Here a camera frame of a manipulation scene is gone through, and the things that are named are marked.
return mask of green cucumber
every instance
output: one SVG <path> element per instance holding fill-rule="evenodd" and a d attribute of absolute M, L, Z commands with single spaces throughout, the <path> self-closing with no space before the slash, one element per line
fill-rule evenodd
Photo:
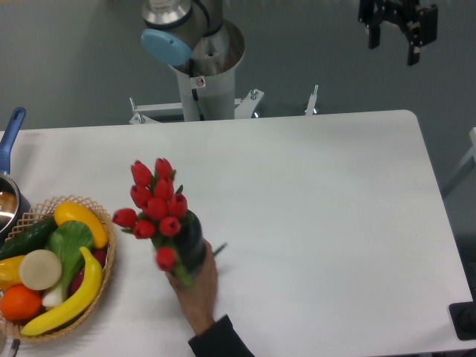
<path fill-rule="evenodd" d="M 48 237 L 57 228 L 53 216 L 33 223 L 25 231 L 6 241 L 0 247 L 0 260 L 28 254 L 36 249 L 44 249 Z"/>

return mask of white table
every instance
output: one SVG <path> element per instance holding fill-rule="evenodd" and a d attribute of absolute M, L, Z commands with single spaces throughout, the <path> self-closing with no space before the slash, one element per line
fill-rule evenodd
<path fill-rule="evenodd" d="M 113 213 L 132 206 L 131 163 L 157 157 L 212 245 L 229 243 L 216 318 L 256 356 L 476 347 L 451 324 L 448 305 L 471 295 L 412 113 L 25 130 L 12 177 L 34 204 L 75 194 Z M 19 356 L 191 356 L 192 336 L 151 244 L 118 230 L 100 308 Z"/>

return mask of hand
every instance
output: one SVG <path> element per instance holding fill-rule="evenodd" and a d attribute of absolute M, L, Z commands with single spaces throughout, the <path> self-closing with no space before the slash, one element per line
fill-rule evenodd
<path fill-rule="evenodd" d="M 193 281 L 193 288 L 181 285 L 171 273 L 166 273 L 170 285 L 177 294 L 181 310 L 197 336 L 215 324 L 213 307 L 218 289 L 218 272 L 211 245 L 206 240 L 205 248 L 205 260 L 202 270 Z"/>

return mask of pot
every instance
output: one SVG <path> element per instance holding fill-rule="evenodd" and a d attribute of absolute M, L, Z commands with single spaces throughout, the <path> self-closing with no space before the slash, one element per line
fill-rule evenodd
<path fill-rule="evenodd" d="M 10 154 L 13 143 L 27 114 L 25 108 L 16 108 L 0 141 L 0 246 L 23 213 L 30 210 L 30 203 L 19 187 L 9 177 Z"/>

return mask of gray wall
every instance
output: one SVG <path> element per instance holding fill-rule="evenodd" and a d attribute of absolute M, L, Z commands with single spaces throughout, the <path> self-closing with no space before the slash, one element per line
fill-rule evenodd
<path fill-rule="evenodd" d="M 324 114 L 409 109 L 442 183 L 476 126 L 476 1 L 433 2 L 438 40 L 407 67 L 406 40 L 390 25 L 380 47 L 367 49 L 356 0 L 225 0 L 246 41 L 237 95 L 263 90 L 265 116 L 300 114 L 316 83 Z M 0 129 L 15 106 L 27 108 L 33 129 L 125 124 L 129 96 L 179 101 L 173 73 L 140 46 L 140 8 L 134 0 L 0 1 Z M 476 235 L 475 187 L 472 173 L 446 199 L 463 245 Z"/>

